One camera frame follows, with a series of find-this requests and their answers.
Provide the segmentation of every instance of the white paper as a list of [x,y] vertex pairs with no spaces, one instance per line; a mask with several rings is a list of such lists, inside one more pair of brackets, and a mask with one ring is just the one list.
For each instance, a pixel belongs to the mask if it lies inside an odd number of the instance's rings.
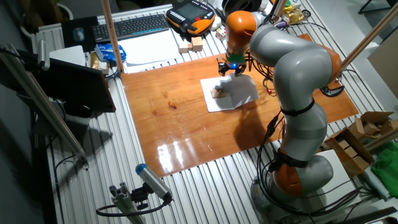
[[[228,75],[225,77],[200,80],[207,110],[209,112],[233,110],[245,103],[260,98],[256,84],[249,75]],[[223,88],[226,94],[222,98],[213,98],[212,89]]]
[[170,29],[122,40],[119,41],[119,45],[126,51],[126,60],[129,66],[162,62],[180,56],[178,45]]
[[147,64],[143,64],[143,65],[130,65],[128,63],[124,64],[124,68],[126,69],[127,73],[136,73],[136,72],[142,72],[144,70],[153,68],[155,66],[161,65],[163,63],[167,63],[168,60],[165,61],[161,61],[161,62],[153,62],[153,63],[147,63]]
[[74,63],[75,65],[85,66],[86,64],[85,53],[80,45],[50,52],[50,58]]

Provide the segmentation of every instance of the black monitor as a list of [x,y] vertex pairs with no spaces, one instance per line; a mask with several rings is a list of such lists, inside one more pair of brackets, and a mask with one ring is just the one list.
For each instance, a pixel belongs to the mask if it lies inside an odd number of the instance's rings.
[[[37,63],[37,55],[18,50],[21,57]],[[85,106],[97,112],[115,112],[108,84],[102,71],[50,59],[48,71],[32,72],[45,94],[65,101],[69,107]],[[0,60],[0,84],[23,91],[18,81]]]

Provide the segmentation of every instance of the cardboard box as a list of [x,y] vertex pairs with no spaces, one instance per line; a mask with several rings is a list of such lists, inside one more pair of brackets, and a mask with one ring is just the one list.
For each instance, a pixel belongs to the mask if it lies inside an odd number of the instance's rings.
[[378,129],[375,124],[370,123],[369,121],[367,121],[363,124],[363,130],[366,135],[370,135],[370,136],[373,136],[377,132],[380,131],[380,129]]
[[358,138],[364,145],[375,140],[378,136],[366,134],[364,124],[371,123],[377,126],[383,125],[389,120],[388,116],[393,112],[365,112],[361,118],[355,118],[355,122],[349,127],[349,130]]
[[[339,140],[339,142],[343,140],[346,141],[350,146],[347,148],[348,151],[347,149],[344,150],[337,140]],[[363,144],[347,128],[330,136],[330,138],[325,141],[325,146],[327,149],[335,150],[341,164],[350,177],[362,174],[370,163],[374,162],[372,155],[370,155]]]
[[398,128],[397,120],[386,121],[381,128],[380,135],[387,134],[388,132],[395,130],[397,128]]

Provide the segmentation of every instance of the wooden table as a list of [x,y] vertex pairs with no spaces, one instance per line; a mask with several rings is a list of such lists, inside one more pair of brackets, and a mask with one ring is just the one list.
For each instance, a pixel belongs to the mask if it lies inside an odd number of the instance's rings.
[[[277,98],[263,87],[263,76],[252,70],[245,74],[256,83],[260,98],[235,110],[209,113],[200,80],[220,76],[218,56],[122,74],[145,162],[160,177],[259,146],[264,127],[280,110]],[[328,98],[316,90],[313,96],[329,123],[358,114],[345,91]],[[271,140],[279,133],[280,127]]]

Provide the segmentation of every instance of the black keyboard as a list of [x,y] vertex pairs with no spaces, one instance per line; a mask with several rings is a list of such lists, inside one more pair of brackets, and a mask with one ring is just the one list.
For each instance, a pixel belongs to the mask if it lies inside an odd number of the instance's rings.
[[[167,30],[169,24],[166,21],[166,17],[160,14],[114,22],[114,28],[118,40],[124,40]],[[111,40],[106,24],[93,26],[92,29],[96,43],[109,42]]]

